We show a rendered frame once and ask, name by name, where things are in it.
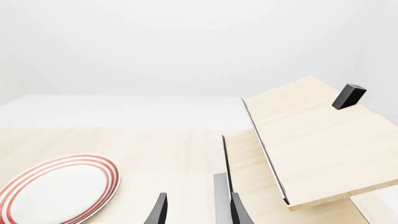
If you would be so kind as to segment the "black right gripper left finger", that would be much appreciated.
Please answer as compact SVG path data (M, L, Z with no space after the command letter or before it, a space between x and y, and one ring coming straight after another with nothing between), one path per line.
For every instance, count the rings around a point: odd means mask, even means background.
M162 192L144 224L165 224L167 218L167 194Z

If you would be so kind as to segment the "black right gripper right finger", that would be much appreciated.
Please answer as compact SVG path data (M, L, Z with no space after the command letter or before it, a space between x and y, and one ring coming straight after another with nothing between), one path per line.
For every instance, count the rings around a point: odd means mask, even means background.
M231 193L230 209L233 224L254 224L236 192Z

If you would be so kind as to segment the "pale wooden drawer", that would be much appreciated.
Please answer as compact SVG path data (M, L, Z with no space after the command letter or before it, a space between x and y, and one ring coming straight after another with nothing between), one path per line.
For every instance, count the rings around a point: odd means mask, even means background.
M292 224L253 130L225 137L234 192L255 224Z

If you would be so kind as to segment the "pale wooden cabinet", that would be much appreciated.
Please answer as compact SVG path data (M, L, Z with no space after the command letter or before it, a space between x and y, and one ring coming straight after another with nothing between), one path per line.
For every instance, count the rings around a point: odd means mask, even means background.
M398 224L376 194L398 187L398 126L361 99L336 110L343 88L309 76L242 102L293 222Z

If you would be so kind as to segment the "white plate with red rings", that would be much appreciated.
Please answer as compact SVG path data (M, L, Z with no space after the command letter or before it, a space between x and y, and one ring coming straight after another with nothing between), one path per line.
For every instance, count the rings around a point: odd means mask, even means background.
M0 224L81 224L109 203L120 183L121 171L103 156L48 160L0 189Z

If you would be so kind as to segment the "small black block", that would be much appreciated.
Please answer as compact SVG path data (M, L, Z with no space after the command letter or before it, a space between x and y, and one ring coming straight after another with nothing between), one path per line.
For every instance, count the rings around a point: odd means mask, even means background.
M354 106L361 99L361 97L366 93L367 89L348 83L340 94L336 97L332 104L336 110L342 110L350 106Z

